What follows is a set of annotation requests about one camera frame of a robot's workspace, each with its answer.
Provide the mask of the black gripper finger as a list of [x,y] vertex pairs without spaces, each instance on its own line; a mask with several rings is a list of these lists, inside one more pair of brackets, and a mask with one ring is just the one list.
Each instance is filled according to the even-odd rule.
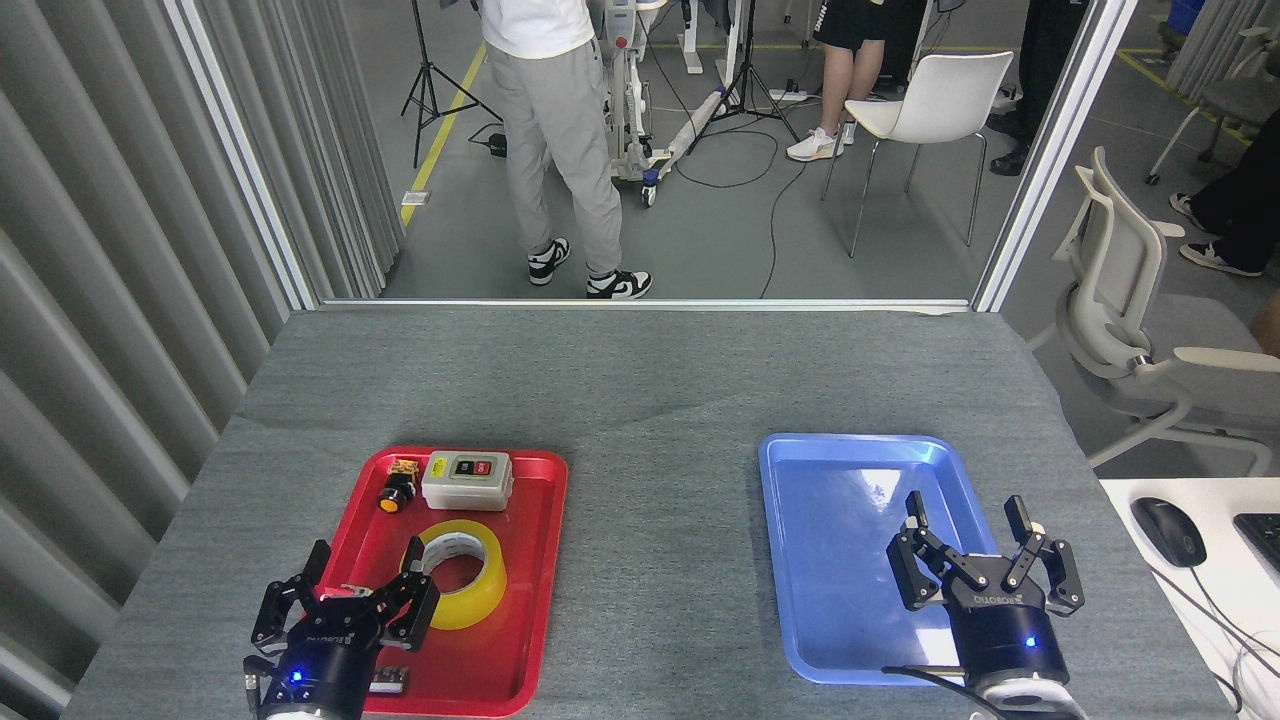
[[416,652],[428,634],[440,592],[425,570],[425,543],[411,537],[399,573],[375,591],[375,619],[381,626],[380,646]]
[[908,518],[887,546],[887,557],[904,606],[910,611],[938,600],[948,579],[977,589],[977,566],[931,530],[922,492],[911,491]]
[[285,580],[270,582],[251,630],[251,642],[259,651],[283,651],[285,620],[294,602],[301,602],[306,612],[319,606],[315,585],[323,578],[330,557],[330,546],[316,539],[303,569]]
[[1018,542],[1018,551],[1002,578],[1002,589],[1021,592],[1021,585],[1038,559],[1050,580],[1050,591],[1044,598],[1048,611],[1059,616],[1073,615],[1085,602],[1073,547],[1065,539],[1051,539],[1041,524],[1032,521],[1020,495],[1011,495],[1004,503],[1004,511]]

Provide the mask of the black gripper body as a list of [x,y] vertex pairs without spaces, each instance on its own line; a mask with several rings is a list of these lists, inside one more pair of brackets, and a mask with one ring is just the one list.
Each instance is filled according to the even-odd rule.
[[283,651],[244,659],[255,719],[360,719],[380,652],[375,596],[329,597],[285,632]]
[[947,611],[965,684],[984,689],[1011,678],[1041,676],[1068,683],[1070,675],[1044,611],[1044,592],[1030,579],[1006,591],[1001,580],[1012,568],[1005,557],[969,557],[988,580],[980,589],[957,568],[945,573]]

